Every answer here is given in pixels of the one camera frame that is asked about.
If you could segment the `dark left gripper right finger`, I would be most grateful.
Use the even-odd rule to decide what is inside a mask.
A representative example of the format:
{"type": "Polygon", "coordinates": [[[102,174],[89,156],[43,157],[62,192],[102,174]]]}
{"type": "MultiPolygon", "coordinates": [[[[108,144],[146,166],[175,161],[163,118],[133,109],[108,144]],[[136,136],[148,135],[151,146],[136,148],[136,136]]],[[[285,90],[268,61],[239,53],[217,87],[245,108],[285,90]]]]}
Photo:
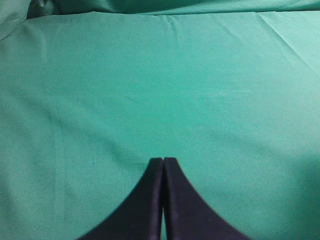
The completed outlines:
{"type": "Polygon", "coordinates": [[[163,161],[163,209],[168,240],[248,240],[198,194],[176,158],[163,161]]]}

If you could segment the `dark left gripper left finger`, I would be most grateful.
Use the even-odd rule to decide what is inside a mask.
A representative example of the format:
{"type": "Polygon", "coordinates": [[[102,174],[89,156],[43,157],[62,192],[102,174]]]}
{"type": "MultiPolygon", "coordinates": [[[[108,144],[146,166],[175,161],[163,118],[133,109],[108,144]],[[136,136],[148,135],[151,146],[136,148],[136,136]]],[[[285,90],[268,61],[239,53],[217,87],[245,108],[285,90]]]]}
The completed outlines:
{"type": "Polygon", "coordinates": [[[162,227],[162,158],[152,158],[130,194],[80,240],[159,240],[162,227]]]}

